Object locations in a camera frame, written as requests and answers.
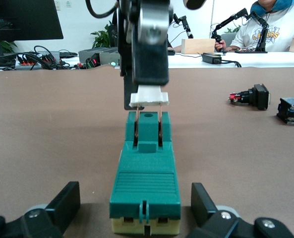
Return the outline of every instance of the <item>black power adapter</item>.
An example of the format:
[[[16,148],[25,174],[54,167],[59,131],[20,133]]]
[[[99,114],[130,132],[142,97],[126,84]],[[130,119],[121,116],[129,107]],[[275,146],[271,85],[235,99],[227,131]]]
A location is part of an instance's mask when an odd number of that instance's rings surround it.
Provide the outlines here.
[[[221,64],[222,63],[222,57],[218,54],[213,53],[203,53],[202,55],[203,62],[211,63],[211,64]]]

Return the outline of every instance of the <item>white t-shirt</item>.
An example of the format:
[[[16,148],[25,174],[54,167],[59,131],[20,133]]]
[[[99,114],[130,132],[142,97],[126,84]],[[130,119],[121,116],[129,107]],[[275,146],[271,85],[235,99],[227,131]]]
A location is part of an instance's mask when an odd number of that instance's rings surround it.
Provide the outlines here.
[[[262,18],[269,24],[266,51],[289,51],[292,38],[294,38],[294,5],[285,10],[265,14]],[[240,28],[231,46],[252,47],[255,49],[261,36],[261,31],[262,28],[259,22],[255,19],[250,19],[246,25]]]

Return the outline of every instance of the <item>metal pin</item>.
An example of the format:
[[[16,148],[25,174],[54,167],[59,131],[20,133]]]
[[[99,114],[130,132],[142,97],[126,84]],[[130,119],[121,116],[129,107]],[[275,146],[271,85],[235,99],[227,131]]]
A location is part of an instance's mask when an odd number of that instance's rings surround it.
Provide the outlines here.
[[[162,138],[162,132],[163,132],[163,126],[162,126],[162,105],[160,104],[160,131],[159,131],[159,136]]]
[[[136,138],[138,138],[138,122],[139,122],[139,104],[137,105],[137,111],[136,111],[136,131],[135,131]]]

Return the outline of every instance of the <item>black computer monitor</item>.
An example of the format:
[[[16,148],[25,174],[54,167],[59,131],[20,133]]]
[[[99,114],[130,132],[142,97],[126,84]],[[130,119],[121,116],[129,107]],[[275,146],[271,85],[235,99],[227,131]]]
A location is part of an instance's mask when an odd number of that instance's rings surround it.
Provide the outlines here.
[[[0,0],[0,27],[0,41],[63,39],[54,0]]]

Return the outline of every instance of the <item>person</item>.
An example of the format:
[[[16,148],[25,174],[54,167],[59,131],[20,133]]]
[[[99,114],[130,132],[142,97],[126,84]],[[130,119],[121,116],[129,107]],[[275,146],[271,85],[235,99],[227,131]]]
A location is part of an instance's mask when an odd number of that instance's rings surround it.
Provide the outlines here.
[[[250,12],[255,11],[258,16],[264,18],[269,24],[266,51],[289,51],[294,38],[294,0],[258,0]],[[247,24],[241,26],[230,46],[225,41],[215,43],[216,51],[248,51],[254,50],[261,36],[262,28],[259,22],[249,19]]]

